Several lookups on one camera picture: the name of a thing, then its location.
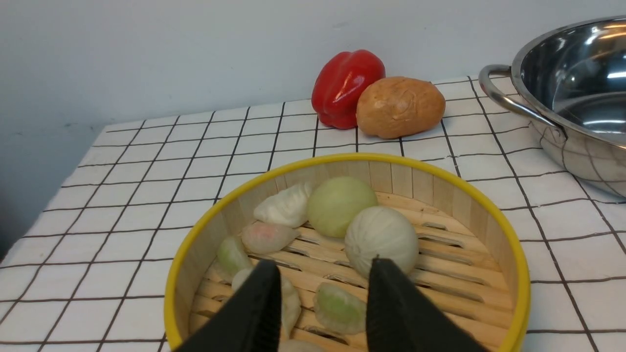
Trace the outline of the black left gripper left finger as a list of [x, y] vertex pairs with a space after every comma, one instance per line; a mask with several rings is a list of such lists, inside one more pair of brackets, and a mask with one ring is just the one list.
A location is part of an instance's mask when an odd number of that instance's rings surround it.
[[177, 352], [277, 352], [282, 294], [274, 261], [257, 263], [241, 287]]

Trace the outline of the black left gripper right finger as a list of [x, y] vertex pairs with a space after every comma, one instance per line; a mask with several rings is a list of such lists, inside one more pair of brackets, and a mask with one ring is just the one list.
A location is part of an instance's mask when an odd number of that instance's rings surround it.
[[374, 258], [366, 310], [370, 352], [485, 352], [388, 258]]

